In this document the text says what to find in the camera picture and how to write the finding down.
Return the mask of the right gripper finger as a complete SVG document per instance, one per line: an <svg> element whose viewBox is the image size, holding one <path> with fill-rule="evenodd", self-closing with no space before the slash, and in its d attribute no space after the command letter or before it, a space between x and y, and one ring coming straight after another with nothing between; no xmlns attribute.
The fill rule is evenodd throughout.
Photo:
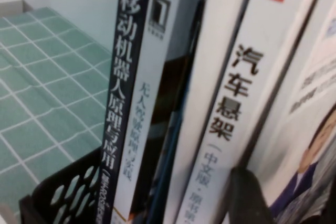
<svg viewBox="0 0 336 224"><path fill-rule="evenodd" d="M230 223L272 223L272 216L256 176L242 167L230 175Z"/></svg>

